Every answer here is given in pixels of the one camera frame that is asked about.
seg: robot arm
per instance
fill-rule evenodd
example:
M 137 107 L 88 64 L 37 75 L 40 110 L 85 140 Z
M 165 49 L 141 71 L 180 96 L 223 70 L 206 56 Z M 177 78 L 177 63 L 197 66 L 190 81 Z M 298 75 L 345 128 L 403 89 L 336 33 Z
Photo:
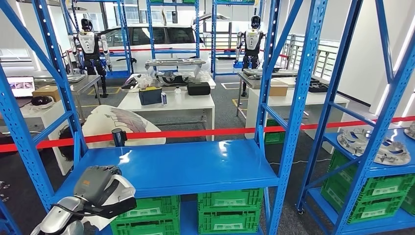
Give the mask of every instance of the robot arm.
M 107 36 L 101 35 L 101 43 L 105 55 L 105 60 L 107 61 L 108 69 L 112 71 L 113 66 L 111 65 L 110 52 L 108 51 Z
M 239 54 L 241 52 L 241 48 L 242 48 L 242 45 L 244 43 L 243 40 L 242 40 L 243 36 L 244 36 L 243 32 L 238 33 L 238 38 L 237 38 L 237 41 L 236 41 L 236 50 L 235 50 L 235 53 L 236 53 L 235 61 L 236 62 L 239 60 Z
M 79 67 L 81 67 L 81 62 L 79 60 L 78 48 L 76 48 L 76 44 L 75 44 L 76 38 L 72 35 L 69 35 L 68 38 L 69 38 L 69 41 L 70 41 L 70 47 L 72 48 L 72 54 L 75 57 L 76 65 L 79 68 Z
M 74 196 L 65 197 L 52 209 L 31 235 L 83 235 L 82 219 L 108 225 L 112 218 L 134 209 L 135 188 L 116 166 L 90 166 L 75 185 Z

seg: laptop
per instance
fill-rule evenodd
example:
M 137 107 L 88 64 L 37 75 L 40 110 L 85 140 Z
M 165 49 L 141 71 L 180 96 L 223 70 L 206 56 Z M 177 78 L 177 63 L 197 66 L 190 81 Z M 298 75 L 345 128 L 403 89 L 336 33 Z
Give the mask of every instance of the laptop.
M 33 77 L 7 77 L 7 81 L 19 107 L 23 107 L 32 101 L 32 92 L 35 91 Z

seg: laptop screen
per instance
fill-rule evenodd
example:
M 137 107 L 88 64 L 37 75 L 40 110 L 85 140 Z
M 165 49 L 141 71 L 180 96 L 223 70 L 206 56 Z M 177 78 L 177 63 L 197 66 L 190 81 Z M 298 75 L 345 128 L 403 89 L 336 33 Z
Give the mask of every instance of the laptop screen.
M 31 97 L 35 91 L 33 77 L 7 77 L 14 97 Z

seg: cardboard box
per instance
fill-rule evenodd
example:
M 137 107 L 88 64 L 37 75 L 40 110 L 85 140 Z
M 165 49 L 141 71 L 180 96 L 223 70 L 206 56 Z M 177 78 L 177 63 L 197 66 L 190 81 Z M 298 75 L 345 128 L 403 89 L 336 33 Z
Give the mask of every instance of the cardboard box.
M 270 87 L 270 96 L 287 96 L 288 84 L 285 82 L 273 82 Z
M 51 96 L 55 102 L 61 100 L 58 87 L 56 86 L 44 86 L 32 92 L 33 97 L 36 96 Z

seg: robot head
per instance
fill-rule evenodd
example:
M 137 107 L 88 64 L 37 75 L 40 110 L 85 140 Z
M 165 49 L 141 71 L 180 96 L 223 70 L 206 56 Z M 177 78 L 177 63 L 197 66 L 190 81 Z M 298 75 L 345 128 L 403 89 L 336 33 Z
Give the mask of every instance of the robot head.
M 88 19 L 81 19 L 82 29 L 84 31 L 92 31 L 92 22 Z
M 251 27 L 252 28 L 259 28 L 260 25 L 261 25 L 261 17 L 252 16 L 252 18 L 251 18 Z

